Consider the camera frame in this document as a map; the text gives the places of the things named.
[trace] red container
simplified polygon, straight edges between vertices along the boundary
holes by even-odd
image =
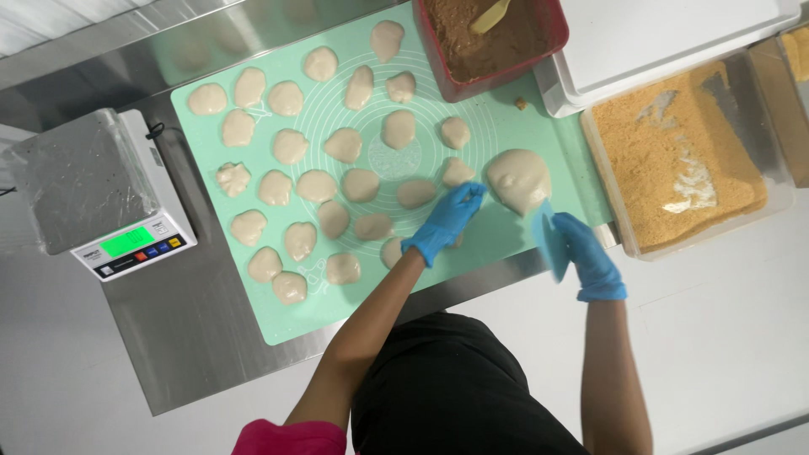
[[[457,103],[509,83],[527,73],[539,60],[565,47],[570,32],[559,0],[535,0],[535,4],[536,20],[540,23],[540,29],[546,31],[545,39],[548,42],[548,51],[511,68],[500,70],[497,73],[492,73],[470,82],[461,83],[455,81],[450,75],[447,60],[444,58],[441,45],[438,43],[438,37],[430,24],[430,18],[427,17],[424,0],[413,0],[413,17],[416,20],[418,34],[427,52],[427,60],[430,61],[430,68],[433,69],[438,89],[446,102]]]

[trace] person's left hand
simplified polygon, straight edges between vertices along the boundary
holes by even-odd
[[[432,267],[435,255],[455,243],[466,223],[481,208],[485,193],[486,185],[482,183],[464,183],[453,188],[438,202],[416,235],[402,240],[402,253],[414,246],[427,266]]]

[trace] white tray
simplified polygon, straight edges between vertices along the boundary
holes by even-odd
[[[562,0],[565,48],[534,67],[548,112],[565,117],[698,66],[798,22],[798,0]]]

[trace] pink sleeve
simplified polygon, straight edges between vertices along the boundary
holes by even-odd
[[[346,444],[345,432],[334,423],[279,427],[259,419],[242,428],[231,455],[345,455]]]

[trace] white floor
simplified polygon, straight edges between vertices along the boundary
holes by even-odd
[[[629,288],[658,455],[809,412],[808,232],[804,190],[794,209],[660,262],[609,250]],[[32,287],[36,276],[49,285]],[[6,455],[229,453],[245,423],[286,417],[317,363],[153,418],[104,295],[74,259],[0,257],[0,290]],[[453,311],[488,324],[534,395],[578,436],[585,306],[577,290],[575,274],[561,285],[542,274]]]

